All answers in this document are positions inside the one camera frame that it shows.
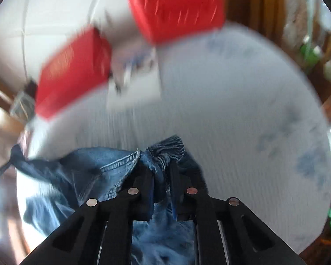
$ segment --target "black object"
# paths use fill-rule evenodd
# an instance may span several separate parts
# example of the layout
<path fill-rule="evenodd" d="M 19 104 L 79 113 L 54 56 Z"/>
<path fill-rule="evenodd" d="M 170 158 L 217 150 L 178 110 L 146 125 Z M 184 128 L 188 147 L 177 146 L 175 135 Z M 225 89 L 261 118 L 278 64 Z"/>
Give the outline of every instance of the black object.
<path fill-rule="evenodd" d="M 134 172 L 116 198 L 89 199 L 21 265 L 130 264 L 133 221 L 151 219 L 154 192 L 153 173 L 140 164 Z M 174 218 L 194 220 L 196 264 L 305 264 L 240 200 L 223 201 L 197 190 L 201 177 L 180 174 L 176 162 L 169 175 Z"/>

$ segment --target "gathered denim fabric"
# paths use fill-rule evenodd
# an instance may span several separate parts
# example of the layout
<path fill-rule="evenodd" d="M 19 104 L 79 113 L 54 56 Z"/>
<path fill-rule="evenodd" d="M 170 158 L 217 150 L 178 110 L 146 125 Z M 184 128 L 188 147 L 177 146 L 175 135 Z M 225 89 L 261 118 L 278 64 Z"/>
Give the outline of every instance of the gathered denim fabric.
<path fill-rule="evenodd" d="M 26 160 L 19 145 L 15 145 L 10 158 L 17 170 L 51 183 L 56 189 L 55 194 L 26 201 L 24 221 L 46 236 L 88 199 L 114 198 L 136 163 L 143 163 L 155 173 L 155 205 L 149 222 L 134 221 L 131 264 L 193 264 L 193 222 L 177 222 L 171 212 L 167 171 L 172 160 L 182 173 L 201 175 L 177 136 L 145 151 L 82 148 L 56 161 Z M 205 181 L 200 189 L 206 189 Z"/>

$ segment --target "red box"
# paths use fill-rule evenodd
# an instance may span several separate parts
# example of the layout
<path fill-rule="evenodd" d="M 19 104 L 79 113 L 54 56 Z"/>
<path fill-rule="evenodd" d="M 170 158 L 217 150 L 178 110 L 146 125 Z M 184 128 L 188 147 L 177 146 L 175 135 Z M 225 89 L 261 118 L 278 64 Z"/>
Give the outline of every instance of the red box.
<path fill-rule="evenodd" d="M 110 61 L 108 41 L 96 28 L 87 28 L 44 65 L 37 90 L 36 113 L 50 118 L 87 91 L 106 83 Z"/>
<path fill-rule="evenodd" d="M 221 28 L 223 0 L 129 0 L 143 36 L 157 44 L 186 34 Z"/>

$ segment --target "white tile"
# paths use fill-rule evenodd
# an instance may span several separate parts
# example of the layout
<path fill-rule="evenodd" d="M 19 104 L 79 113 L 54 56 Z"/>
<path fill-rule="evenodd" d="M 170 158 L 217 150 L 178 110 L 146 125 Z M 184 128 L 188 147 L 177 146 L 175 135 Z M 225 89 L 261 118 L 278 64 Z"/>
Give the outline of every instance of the white tile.
<path fill-rule="evenodd" d="M 26 34 L 66 34 L 87 24 L 93 0 L 30 0 Z"/>
<path fill-rule="evenodd" d="M 106 33 L 112 43 L 137 31 L 128 0 L 98 0 L 92 22 Z"/>
<path fill-rule="evenodd" d="M 25 37 L 25 57 L 27 75 L 39 81 L 41 68 L 49 58 L 65 44 L 65 35 L 42 35 Z"/>
<path fill-rule="evenodd" d="M 0 4 L 0 37 L 22 33 L 26 0 L 4 0 Z"/>
<path fill-rule="evenodd" d="M 16 91 L 26 83 L 21 37 L 0 39 L 0 77 Z"/>

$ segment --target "white table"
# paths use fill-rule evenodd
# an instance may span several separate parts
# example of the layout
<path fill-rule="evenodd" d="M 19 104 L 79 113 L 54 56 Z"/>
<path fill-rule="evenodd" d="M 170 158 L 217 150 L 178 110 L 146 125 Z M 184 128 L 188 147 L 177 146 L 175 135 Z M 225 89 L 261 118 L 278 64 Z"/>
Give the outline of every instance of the white table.
<path fill-rule="evenodd" d="M 212 197 L 237 196 L 297 253 L 304 250 L 331 201 L 326 120 L 304 74 L 272 43 L 231 24 L 160 47 L 158 56 L 161 101 L 107 113 L 107 88 L 99 87 L 49 123 L 35 120 L 30 157 L 144 149 L 178 134 Z M 27 196 L 52 190 L 21 174 L 17 182 L 22 214 Z"/>

